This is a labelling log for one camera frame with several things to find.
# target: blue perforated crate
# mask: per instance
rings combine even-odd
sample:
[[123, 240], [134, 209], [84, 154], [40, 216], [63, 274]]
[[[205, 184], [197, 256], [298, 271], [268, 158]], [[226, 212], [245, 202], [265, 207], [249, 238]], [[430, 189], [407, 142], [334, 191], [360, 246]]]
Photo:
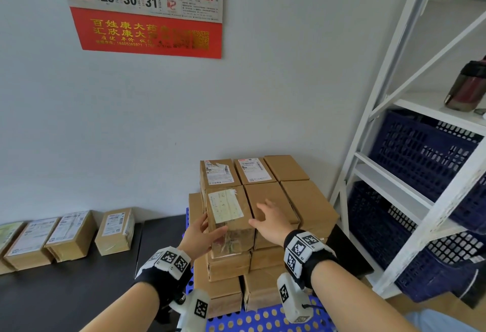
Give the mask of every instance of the blue perforated crate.
[[[436, 201], [482, 139], [412, 111], [394, 110], [387, 112], [369, 157]], [[461, 201], [451, 219], [486, 234], [486, 176]]]
[[[186, 209], [186, 228], [189, 226], [189, 208]], [[189, 294], [194, 286], [194, 279], [189, 282], [186, 293]], [[322, 306], [318, 298], [310, 297], [313, 305]], [[305, 324], [290, 324], [283, 313], [282, 305], [259, 309], [257, 312], [246, 312], [243, 308], [239, 312], [226, 314], [208, 319], [206, 331], [237, 331], [262, 332], [264, 330], [285, 332], [336, 332], [336, 326], [324, 310], [314, 310], [314, 317]]]
[[[384, 269], [416, 228], [410, 218], [364, 181], [354, 185], [348, 216], [351, 232]], [[484, 236], [469, 231], [431, 241], [395, 284], [415, 302], [448, 291], [465, 290], [484, 264], [484, 259], [478, 257], [486, 252], [484, 243]]]

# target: hand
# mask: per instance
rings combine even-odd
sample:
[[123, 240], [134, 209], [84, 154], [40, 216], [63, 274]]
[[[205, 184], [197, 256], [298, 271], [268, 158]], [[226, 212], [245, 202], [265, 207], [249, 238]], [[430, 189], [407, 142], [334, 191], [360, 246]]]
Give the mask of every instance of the hand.
[[280, 211], [280, 209], [270, 200], [265, 200], [266, 204], [258, 203], [257, 207], [265, 214], [265, 220], [250, 219], [248, 223], [256, 228], [271, 243], [283, 246], [287, 235], [293, 231], [292, 225]]
[[212, 232], [203, 233], [208, 228], [208, 214], [205, 213], [190, 225], [184, 233], [179, 250], [184, 251], [194, 262], [211, 250], [211, 244], [224, 236], [228, 226], [220, 227]]

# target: shelf rack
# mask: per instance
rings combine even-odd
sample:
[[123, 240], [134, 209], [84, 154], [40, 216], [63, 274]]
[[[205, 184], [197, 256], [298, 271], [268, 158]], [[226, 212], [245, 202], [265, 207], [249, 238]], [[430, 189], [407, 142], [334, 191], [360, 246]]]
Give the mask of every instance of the shelf rack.
[[[421, 76], [433, 70], [444, 55], [450, 54], [451, 50], [484, 22], [486, 11], [482, 10], [483, 12], [466, 28], [456, 34], [453, 39], [448, 39], [446, 44], [406, 81], [398, 85], [393, 84], [393, 77], [406, 45], [414, 36], [414, 28], [422, 14], [427, 14], [429, 10], [428, 2], [429, 0], [406, 1], [331, 195], [332, 205], [336, 205], [337, 200], [340, 200], [340, 225], [356, 248], [373, 266], [375, 272], [368, 276], [368, 280], [372, 284], [373, 290], [383, 298], [401, 293], [394, 284], [395, 280], [429, 241], [465, 230], [449, 219], [449, 215], [486, 172], [486, 139], [483, 139], [441, 196], [433, 202], [367, 156], [374, 136], [380, 128], [383, 112], [387, 108], [406, 108], [446, 124], [486, 136], [486, 120], [473, 113], [453, 111], [443, 106], [447, 91], [440, 93], [423, 91], [426, 88], [417, 88], [417, 81]], [[347, 201], [353, 183], [357, 180], [365, 181], [417, 224], [416, 230], [384, 270], [349, 232]]]

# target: right hand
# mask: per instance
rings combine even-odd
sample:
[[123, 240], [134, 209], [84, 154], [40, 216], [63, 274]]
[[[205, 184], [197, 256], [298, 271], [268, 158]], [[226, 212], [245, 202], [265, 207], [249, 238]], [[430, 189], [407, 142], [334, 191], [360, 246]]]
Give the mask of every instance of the right hand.
[[283, 246], [287, 235], [294, 230], [289, 220], [275, 203], [268, 199], [265, 200], [265, 204], [258, 203], [257, 207], [265, 214], [265, 220], [252, 218], [248, 223], [271, 243]]

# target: blue plastic pallet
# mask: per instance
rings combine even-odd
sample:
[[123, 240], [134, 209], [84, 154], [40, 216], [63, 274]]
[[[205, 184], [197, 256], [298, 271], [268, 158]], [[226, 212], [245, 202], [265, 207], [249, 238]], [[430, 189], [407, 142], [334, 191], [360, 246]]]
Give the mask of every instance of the blue plastic pallet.
[[[186, 208], [186, 228], [189, 226], [189, 208]], [[189, 294], [194, 285], [194, 278], [186, 287]], [[310, 296], [313, 305], [322, 306], [318, 298]], [[206, 331], [216, 332], [221, 330], [238, 332], [262, 332], [268, 330], [284, 332], [336, 332], [337, 328], [324, 310], [314, 309], [314, 317], [304, 324], [290, 324], [285, 318], [282, 305], [270, 306], [259, 309], [257, 312], [246, 312], [243, 308], [236, 313], [210, 318], [206, 324]]]

